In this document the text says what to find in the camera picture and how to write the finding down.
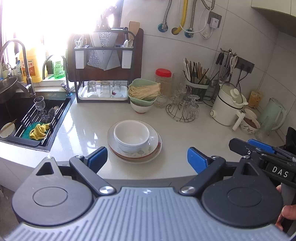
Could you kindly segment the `person's right hand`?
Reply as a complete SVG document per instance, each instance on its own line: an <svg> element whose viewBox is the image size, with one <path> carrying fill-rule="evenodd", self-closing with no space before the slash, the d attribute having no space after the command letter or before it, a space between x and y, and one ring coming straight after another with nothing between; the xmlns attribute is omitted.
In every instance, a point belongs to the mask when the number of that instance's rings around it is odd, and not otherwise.
<svg viewBox="0 0 296 241"><path fill-rule="evenodd" d="M283 208L281 213L276 221L275 226L279 228L281 231L283 228L283 220L295 221L295 188L289 187L288 185L281 183L276 188L283 197Z"/></svg>

